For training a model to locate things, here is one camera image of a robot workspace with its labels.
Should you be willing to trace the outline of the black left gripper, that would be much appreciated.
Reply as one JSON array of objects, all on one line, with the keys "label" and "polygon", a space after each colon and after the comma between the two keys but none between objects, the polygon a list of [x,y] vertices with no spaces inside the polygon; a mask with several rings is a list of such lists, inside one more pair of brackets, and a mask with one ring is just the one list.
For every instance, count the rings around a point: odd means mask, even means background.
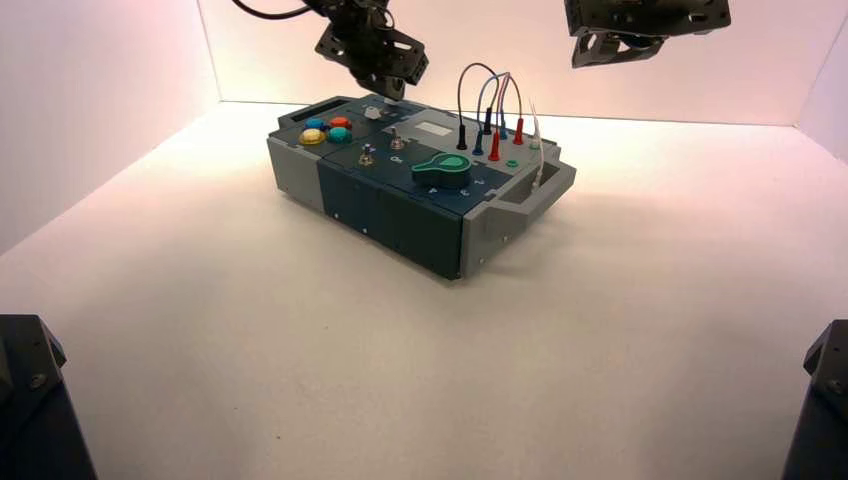
[{"label": "black left gripper", "polygon": [[396,29],[386,5],[317,5],[329,21],[315,51],[345,68],[357,84],[392,101],[402,101],[429,60],[420,41]]}]

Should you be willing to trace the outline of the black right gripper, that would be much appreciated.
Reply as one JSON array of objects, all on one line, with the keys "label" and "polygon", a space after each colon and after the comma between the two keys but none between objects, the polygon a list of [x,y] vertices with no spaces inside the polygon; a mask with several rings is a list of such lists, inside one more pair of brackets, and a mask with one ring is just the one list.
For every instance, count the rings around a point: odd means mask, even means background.
[{"label": "black right gripper", "polygon": [[608,64],[616,55],[618,61],[649,60],[666,37],[643,35],[700,34],[731,24],[729,3],[719,0],[567,0],[564,7],[569,32],[581,35],[571,59],[575,69]]}]

